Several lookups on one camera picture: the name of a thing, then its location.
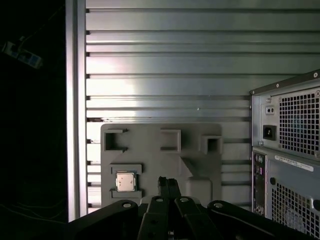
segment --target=corrugated metal wall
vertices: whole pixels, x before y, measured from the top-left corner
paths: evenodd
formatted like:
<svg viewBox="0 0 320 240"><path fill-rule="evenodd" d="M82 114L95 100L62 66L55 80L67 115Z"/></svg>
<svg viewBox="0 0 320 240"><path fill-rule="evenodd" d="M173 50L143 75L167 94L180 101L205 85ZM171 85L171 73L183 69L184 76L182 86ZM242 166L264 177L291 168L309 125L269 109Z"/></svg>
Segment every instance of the corrugated metal wall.
<svg viewBox="0 0 320 240"><path fill-rule="evenodd" d="M251 202L249 90L320 65L320 2L87 0L89 212L104 122L215 122L222 200Z"/></svg>

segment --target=black background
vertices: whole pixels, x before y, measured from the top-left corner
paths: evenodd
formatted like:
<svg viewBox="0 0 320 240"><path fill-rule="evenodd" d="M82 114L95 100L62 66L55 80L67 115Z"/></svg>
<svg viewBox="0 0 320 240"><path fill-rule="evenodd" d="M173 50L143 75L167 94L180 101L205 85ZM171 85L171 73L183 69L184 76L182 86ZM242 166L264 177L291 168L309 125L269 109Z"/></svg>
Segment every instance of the black background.
<svg viewBox="0 0 320 240"><path fill-rule="evenodd" d="M68 219L66 12L63 7L48 21L64 1L5 2L1 3L0 49L6 41L17 43L45 24L23 44L43 58L41 69L0 53L0 239L25 240L59 223L21 214L48 219L60 213L53 220Z"/></svg>

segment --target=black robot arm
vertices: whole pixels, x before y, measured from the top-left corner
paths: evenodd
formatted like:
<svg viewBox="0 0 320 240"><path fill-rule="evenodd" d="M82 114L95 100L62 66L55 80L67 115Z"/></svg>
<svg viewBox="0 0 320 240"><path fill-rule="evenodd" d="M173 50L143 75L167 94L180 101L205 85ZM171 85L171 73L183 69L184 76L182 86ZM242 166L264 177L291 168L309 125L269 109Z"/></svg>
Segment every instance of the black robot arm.
<svg viewBox="0 0 320 240"><path fill-rule="evenodd" d="M181 196L175 179L160 177L158 196L144 197L138 206L120 200L48 232L37 239L55 240L253 240L314 239L225 201L207 208Z"/></svg>

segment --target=cable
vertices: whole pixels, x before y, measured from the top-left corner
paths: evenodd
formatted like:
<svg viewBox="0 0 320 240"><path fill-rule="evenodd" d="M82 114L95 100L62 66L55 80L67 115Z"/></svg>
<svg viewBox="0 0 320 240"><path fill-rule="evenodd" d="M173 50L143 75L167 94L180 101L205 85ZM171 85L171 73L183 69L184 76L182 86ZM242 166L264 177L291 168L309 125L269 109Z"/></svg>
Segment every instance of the cable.
<svg viewBox="0 0 320 240"><path fill-rule="evenodd" d="M23 207L20 207L20 206L15 206L15 205L12 205L12 207L17 208L17 209L22 209L22 210L25 210L25 211L29 211L29 212L32 213L33 215L35 215L35 216L37 216L37 217L39 217L39 218L41 218L41 219L45 219L44 216L41 216L41 215L39 215L38 213L36 213L36 212L34 212L34 211L30 210L30 209L23 208Z"/></svg>
<svg viewBox="0 0 320 240"><path fill-rule="evenodd" d="M29 206L20 202L17 202L19 205L25 207L25 208L30 208L30 209L53 209L54 207L60 205L61 203L63 203L65 200L62 199L61 201L59 201L58 203L56 203L53 206Z"/></svg>
<svg viewBox="0 0 320 240"><path fill-rule="evenodd" d="M27 40L29 40L30 38L32 38L34 35L36 35L38 32L40 32L62 9L64 9L65 4L63 4L62 6L60 6L46 21L46 23L44 23L41 27L39 27L35 32L33 32L31 35L27 36L26 38L24 38L22 40L22 42L20 43L18 49L20 50L22 48L22 46L25 44L25 42Z"/></svg>
<svg viewBox="0 0 320 240"><path fill-rule="evenodd" d="M0 204L0 206L3 207L4 209L6 209L7 211L11 212L11 213L23 216L23 217L28 218L28 219L39 220L39 221L50 222L50 223L56 223L56 224L65 224L64 222L61 222L61 221L55 221L55 220L50 220L50 219L42 219L42 218L38 218L38 217L34 217L34 216L28 216L26 214L14 211L14 210L12 210L12 209L10 209L10 208L6 207L5 205L2 205L2 204Z"/></svg>
<svg viewBox="0 0 320 240"><path fill-rule="evenodd" d="M28 211L28 212L32 213L33 215L35 215L35 216L37 216L39 218L42 218L42 219L55 219L56 217L58 217L60 214L62 214L65 211L65 209L63 209L62 211L60 211L58 214L56 214L54 216L46 217L46 216L39 215L38 213L32 211L31 209L27 209L27 208L20 207L20 206L15 206L15 205L12 205L12 207Z"/></svg>

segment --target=power socket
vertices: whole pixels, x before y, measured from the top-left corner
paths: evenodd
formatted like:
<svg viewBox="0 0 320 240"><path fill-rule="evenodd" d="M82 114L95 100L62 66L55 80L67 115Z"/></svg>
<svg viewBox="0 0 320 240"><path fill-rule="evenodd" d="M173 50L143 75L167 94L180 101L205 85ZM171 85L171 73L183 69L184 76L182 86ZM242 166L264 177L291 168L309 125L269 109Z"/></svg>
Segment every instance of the power socket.
<svg viewBox="0 0 320 240"><path fill-rule="evenodd" d="M18 51L18 46L10 41L6 42L1 52L35 69L39 69L43 65L41 57L23 48Z"/></svg>

